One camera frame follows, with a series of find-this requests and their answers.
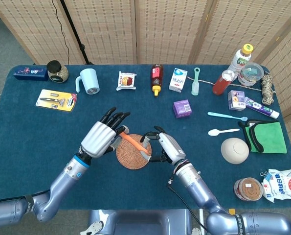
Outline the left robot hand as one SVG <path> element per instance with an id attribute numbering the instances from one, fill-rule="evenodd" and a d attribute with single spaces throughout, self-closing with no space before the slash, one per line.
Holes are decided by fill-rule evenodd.
<path id="1" fill-rule="evenodd" d="M 114 139 L 126 130 L 126 127 L 120 124 L 130 112 L 115 110 L 116 107 L 110 108 L 84 137 L 78 150 L 82 159 L 101 157 L 108 152 Z"/>

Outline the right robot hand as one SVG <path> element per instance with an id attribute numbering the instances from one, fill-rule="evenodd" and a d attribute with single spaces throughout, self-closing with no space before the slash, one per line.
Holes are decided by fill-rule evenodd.
<path id="1" fill-rule="evenodd" d="M 161 154 L 159 156 L 150 156 L 141 151 L 143 158 L 148 162 L 168 162 L 174 166 L 184 161 L 186 154 L 177 141 L 172 136 L 168 135 L 163 128 L 159 126 L 154 126 L 154 128 L 157 132 L 145 133 L 140 139 L 140 143 L 146 149 L 150 140 L 158 141 L 162 147 Z"/>

